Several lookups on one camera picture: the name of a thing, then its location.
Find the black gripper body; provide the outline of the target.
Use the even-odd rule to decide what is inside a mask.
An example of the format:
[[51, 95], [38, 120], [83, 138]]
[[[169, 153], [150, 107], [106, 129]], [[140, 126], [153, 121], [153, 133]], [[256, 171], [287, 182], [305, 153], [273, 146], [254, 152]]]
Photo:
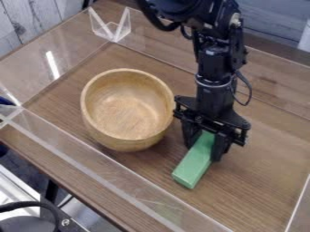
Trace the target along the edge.
[[197, 75], [196, 81], [197, 96], [174, 97], [174, 116], [181, 122], [196, 121], [201, 125], [201, 134], [208, 131], [216, 136], [222, 131], [233, 136], [233, 143], [244, 146], [252, 124], [234, 110], [234, 103], [238, 101], [237, 76], [229, 75], [222, 81], [212, 81]]

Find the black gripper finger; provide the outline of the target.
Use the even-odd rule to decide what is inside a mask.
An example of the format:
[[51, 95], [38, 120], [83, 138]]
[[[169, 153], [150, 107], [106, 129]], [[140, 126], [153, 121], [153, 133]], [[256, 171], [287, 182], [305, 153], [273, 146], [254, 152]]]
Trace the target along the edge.
[[201, 137], [201, 125], [196, 121], [182, 120], [185, 145], [190, 149]]
[[213, 144], [213, 153], [212, 158], [213, 162], [218, 162], [224, 155], [228, 153], [233, 143], [233, 136], [220, 131], [214, 136]]

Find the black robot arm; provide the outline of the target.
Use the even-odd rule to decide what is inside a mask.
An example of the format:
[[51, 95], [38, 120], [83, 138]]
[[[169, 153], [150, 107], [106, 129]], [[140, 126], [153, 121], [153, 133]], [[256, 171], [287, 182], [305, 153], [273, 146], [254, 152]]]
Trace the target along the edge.
[[212, 160], [218, 161], [233, 144], [246, 144], [252, 129], [234, 111], [238, 82], [248, 81], [240, 71], [249, 54], [240, 4], [236, 0], [137, 0], [137, 4], [160, 30], [180, 30], [193, 42], [197, 95], [174, 97], [174, 116], [182, 121], [188, 147], [204, 131], [214, 135]]

